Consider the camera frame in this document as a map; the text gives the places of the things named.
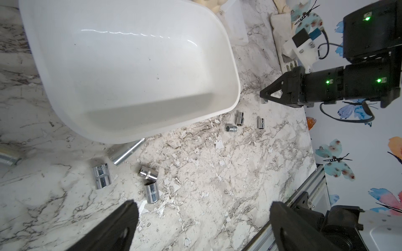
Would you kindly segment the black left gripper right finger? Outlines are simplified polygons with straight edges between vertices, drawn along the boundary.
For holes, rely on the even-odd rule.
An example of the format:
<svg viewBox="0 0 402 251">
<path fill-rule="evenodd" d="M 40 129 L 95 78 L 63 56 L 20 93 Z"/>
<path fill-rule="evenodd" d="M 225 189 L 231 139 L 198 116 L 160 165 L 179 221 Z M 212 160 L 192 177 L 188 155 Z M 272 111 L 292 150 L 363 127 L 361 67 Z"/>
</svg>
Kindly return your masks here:
<svg viewBox="0 0 402 251">
<path fill-rule="evenodd" d="M 272 203 L 270 223 L 280 251 L 340 250 L 282 202 Z"/>
</svg>

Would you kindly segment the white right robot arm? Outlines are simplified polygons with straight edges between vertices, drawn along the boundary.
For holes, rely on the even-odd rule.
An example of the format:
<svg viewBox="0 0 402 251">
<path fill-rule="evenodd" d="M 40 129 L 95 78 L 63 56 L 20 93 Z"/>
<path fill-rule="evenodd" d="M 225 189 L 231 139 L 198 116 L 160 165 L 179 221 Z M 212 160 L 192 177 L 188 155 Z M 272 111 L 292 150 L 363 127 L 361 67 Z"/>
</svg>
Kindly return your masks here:
<svg viewBox="0 0 402 251">
<path fill-rule="evenodd" d="M 299 108 L 315 103 L 365 99 L 386 108 L 401 93 L 402 2 L 378 1 L 343 19 L 345 67 L 306 74 L 300 66 L 284 73 L 260 97 Z"/>
</svg>

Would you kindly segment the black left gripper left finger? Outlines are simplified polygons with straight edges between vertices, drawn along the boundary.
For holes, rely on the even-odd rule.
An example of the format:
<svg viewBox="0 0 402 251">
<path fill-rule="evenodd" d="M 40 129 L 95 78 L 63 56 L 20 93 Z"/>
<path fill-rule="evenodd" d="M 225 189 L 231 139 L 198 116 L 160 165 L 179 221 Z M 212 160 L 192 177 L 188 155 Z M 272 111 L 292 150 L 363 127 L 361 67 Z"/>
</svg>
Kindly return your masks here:
<svg viewBox="0 0 402 251">
<path fill-rule="evenodd" d="M 138 221 L 138 206 L 133 200 L 128 200 L 68 250 L 128 251 L 130 250 Z"/>
</svg>

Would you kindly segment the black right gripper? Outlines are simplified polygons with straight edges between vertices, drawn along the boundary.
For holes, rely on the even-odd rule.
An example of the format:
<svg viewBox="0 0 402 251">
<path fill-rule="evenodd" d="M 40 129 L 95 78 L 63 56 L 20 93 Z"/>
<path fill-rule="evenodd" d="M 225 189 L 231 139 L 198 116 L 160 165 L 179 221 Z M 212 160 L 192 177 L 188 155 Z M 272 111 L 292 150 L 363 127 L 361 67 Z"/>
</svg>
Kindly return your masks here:
<svg viewBox="0 0 402 251">
<path fill-rule="evenodd" d="M 260 98 L 293 108 L 303 107 L 306 105 L 303 93 L 305 76 L 303 66 L 295 67 L 261 90 Z"/>
</svg>

